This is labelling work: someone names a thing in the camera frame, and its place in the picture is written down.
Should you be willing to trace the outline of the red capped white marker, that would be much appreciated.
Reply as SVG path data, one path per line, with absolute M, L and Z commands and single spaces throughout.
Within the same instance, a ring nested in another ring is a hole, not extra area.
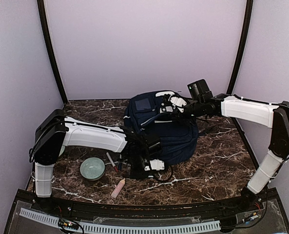
M 113 161 L 112 157 L 110 156 L 110 154 L 109 154 L 109 153 L 106 153 L 106 155 L 107 155 L 107 158 L 109 159 L 109 161 L 110 161 L 110 163 L 111 163 L 112 167 L 113 167 L 113 168 L 114 168 L 114 170 L 115 170 L 115 171 L 118 173 L 118 168 L 117 168 L 116 164 L 114 163 L 114 161 Z

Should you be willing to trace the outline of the navy blue student backpack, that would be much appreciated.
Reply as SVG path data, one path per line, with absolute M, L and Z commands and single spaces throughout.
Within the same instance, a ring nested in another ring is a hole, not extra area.
M 199 130 L 194 117 L 180 119 L 187 101 L 170 90 L 139 94 L 129 100 L 124 112 L 124 126 L 140 135 L 156 135 L 162 151 L 155 158 L 168 165 L 189 160 L 196 149 Z

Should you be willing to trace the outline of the pink pencil-shaped eraser tube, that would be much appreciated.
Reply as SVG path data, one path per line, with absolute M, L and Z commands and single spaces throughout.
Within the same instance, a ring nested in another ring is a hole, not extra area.
M 117 196 L 119 195 L 119 193 L 121 192 L 122 188 L 124 187 L 126 182 L 126 179 L 123 178 L 115 187 L 115 189 L 113 190 L 113 192 L 111 193 L 111 197 L 112 198 L 117 198 Z

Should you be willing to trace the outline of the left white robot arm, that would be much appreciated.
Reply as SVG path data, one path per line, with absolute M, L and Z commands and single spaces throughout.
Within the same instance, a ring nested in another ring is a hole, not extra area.
M 130 178 L 156 177 L 168 165 L 158 159 L 162 152 L 160 138 L 140 135 L 128 127 L 108 127 L 66 117 L 62 109 L 54 110 L 36 129 L 29 160 L 35 164 L 34 180 L 38 205 L 47 213 L 57 209 L 51 198 L 53 168 L 65 147 L 80 146 L 120 153 L 131 166 Z

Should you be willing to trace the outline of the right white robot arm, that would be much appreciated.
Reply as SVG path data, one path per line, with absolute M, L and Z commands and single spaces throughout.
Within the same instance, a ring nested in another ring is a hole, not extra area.
M 212 96 L 210 92 L 196 99 L 172 92 L 162 98 L 163 107 L 171 106 L 171 114 L 180 120 L 201 116 L 234 118 L 268 130 L 269 145 L 264 150 L 265 156 L 237 200 L 238 209 L 248 211 L 255 205 L 259 193 L 289 160 L 289 102 L 257 101 L 228 94 Z

